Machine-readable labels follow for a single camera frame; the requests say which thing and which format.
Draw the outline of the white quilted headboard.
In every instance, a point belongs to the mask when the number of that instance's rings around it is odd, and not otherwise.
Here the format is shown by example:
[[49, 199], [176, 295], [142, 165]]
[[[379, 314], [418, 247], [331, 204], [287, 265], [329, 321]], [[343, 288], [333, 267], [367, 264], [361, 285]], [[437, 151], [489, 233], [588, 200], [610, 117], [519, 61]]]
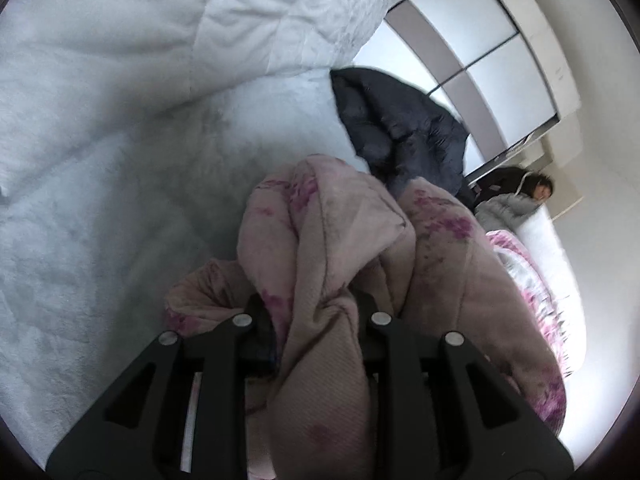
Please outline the white quilted headboard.
[[168, 108], [349, 61], [397, 1], [10, 0], [1, 192]]

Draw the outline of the grey fleece bed cover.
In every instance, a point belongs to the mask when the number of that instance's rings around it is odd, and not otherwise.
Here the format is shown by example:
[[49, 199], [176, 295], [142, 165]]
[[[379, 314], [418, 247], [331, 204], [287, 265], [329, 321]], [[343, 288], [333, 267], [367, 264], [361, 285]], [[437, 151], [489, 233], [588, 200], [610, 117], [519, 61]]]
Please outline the grey fleece bed cover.
[[234, 256], [254, 186], [311, 154], [356, 162], [326, 70], [138, 120], [2, 208], [1, 416], [38, 465], [160, 332], [168, 289]]

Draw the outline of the white sliding door wardrobe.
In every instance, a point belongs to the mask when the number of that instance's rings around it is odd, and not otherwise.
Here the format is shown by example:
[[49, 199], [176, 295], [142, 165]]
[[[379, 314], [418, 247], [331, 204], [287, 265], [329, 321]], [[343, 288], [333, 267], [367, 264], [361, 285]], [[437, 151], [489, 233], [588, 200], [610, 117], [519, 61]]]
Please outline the white sliding door wardrobe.
[[402, 0], [352, 62], [419, 88], [453, 114], [469, 133], [466, 174], [559, 121], [539, 64], [499, 0]]

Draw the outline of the dark-haired person lying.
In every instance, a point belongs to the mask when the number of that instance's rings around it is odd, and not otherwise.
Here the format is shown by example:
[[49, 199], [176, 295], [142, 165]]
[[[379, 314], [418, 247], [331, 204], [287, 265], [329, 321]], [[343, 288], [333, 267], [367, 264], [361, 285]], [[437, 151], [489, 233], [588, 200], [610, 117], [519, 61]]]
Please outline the dark-haired person lying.
[[515, 232], [554, 193], [554, 182], [542, 172], [519, 166], [491, 171], [475, 185], [474, 214], [486, 232]]

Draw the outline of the pink white floral blanket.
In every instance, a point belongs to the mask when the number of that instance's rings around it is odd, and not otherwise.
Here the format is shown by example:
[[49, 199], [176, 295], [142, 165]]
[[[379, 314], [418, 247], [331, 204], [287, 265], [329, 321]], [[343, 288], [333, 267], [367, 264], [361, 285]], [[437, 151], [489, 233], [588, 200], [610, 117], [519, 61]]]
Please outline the pink white floral blanket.
[[564, 378], [573, 374], [567, 332], [558, 302], [526, 247], [510, 231], [486, 234], [488, 242], [520, 291], [538, 330], [551, 348]]

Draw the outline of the white folded duvet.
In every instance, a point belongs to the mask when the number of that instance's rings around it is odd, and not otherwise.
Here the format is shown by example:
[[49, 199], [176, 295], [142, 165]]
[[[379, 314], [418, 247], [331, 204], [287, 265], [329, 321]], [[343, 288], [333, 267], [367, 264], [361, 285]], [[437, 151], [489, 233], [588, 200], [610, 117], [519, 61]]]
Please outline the white folded duvet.
[[565, 376], [574, 379], [586, 364], [585, 312], [573, 268], [555, 231], [548, 208], [540, 206], [520, 225], [516, 236], [532, 256], [552, 292], [564, 337], [562, 351]]

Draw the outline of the black puffy jacket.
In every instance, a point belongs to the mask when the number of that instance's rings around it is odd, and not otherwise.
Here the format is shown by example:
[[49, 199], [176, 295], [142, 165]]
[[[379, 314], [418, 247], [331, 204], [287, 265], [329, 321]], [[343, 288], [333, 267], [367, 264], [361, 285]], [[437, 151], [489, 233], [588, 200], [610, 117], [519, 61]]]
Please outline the black puffy jacket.
[[330, 71], [337, 114], [356, 154], [387, 191], [401, 196], [415, 178], [473, 207], [464, 176], [468, 130], [416, 87], [370, 68]]

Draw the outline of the pink floral beige garment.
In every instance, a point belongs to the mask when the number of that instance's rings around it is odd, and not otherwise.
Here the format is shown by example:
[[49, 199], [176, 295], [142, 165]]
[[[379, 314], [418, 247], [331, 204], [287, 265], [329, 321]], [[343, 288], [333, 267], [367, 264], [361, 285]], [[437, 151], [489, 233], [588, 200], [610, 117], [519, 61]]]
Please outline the pink floral beige garment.
[[467, 336], [552, 431], [562, 428], [559, 364], [472, 212], [427, 180], [393, 197], [370, 174], [314, 155], [254, 188], [235, 260], [209, 261], [165, 300], [168, 326], [185, 337], [251, 296], [265, 304], [279, 370], [248, 388], [250, 478], [370, 474], [358, 292], [415, 332]]

